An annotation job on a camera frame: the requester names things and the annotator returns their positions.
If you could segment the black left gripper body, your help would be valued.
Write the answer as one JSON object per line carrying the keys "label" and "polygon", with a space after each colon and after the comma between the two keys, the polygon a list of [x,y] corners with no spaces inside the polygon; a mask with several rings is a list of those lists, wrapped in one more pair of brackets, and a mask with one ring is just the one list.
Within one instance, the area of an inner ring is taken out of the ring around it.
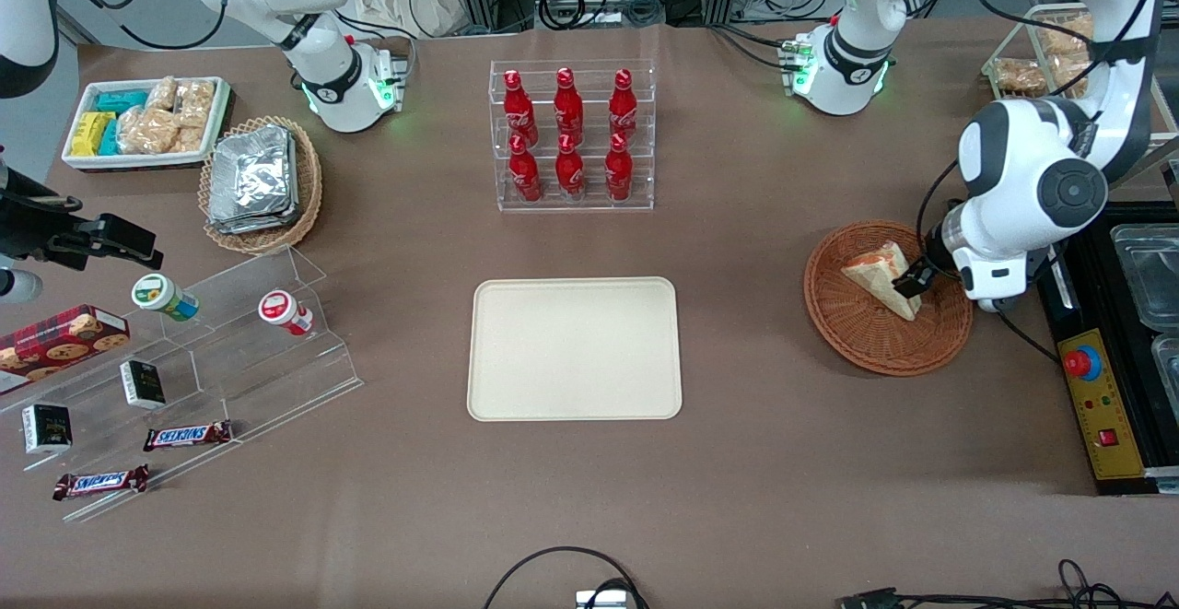
{"label": "black left gripper body", "polygon": [[938,272],[956,272],[954,253],[964,247],[962,224],[959,217],[946,217],[938,226],[926,236],[926,259]]}

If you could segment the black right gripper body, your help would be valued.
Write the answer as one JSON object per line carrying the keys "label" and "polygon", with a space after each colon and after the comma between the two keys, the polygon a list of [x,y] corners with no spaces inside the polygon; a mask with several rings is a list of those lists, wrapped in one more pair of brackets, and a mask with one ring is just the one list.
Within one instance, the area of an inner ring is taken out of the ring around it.
{"label": "black right gripper body", "polygon": [[70,236],[81,223],[75,217],[75,211],[83,207],[80,199],[59,196],[7,165],[1,168],[1,252],[5,257],[14,262],[34,260],[62,266],[88,264],[84,253],[50,247],[55,236]]}

